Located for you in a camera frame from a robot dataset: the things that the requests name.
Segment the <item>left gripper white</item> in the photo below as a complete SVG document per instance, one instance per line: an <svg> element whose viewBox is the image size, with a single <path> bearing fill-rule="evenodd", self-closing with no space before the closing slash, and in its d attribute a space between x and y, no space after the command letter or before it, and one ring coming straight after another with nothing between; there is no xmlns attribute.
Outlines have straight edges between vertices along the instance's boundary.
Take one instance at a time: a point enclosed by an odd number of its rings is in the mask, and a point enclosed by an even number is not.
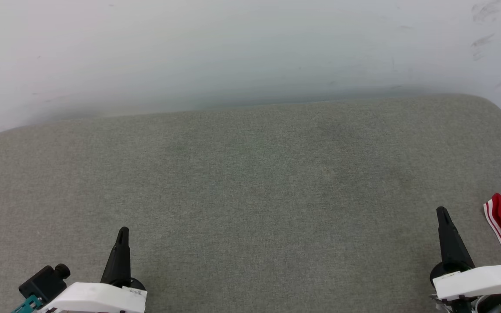
<svg viewBox="0 0 501 313"><path fill-rule="evenodd" d="M145 313L148 291L131 286L129 228L119 229L100 283L72 283L37 313Z"/></svg>

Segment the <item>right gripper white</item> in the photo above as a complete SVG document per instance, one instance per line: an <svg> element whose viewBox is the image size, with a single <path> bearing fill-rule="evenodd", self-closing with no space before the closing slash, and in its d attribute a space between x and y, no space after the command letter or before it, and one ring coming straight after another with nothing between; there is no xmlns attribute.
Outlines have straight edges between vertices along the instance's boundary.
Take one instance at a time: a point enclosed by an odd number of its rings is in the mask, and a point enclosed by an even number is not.
<svg viewBox="0 0 501 313"><path fill-rule="evenodd" d="M430 299L444 313L501 313L501 265L475 267L447 208L437 208L441 262Z"/></svg>

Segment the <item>grey fabric sofa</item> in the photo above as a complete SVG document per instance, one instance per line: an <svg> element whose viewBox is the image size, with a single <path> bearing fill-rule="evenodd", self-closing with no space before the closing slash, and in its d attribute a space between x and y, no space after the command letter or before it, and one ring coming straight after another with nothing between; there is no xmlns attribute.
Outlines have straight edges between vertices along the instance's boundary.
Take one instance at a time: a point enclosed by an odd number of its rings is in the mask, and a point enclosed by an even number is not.
<svg viewBox="0 0 501 313"><path fill-rule="evenodd" d="M148 313L433 313L444 206L500 265L501 109L444 95L0 133L0 313L46 265L98 282L122 226Z"/></svg>

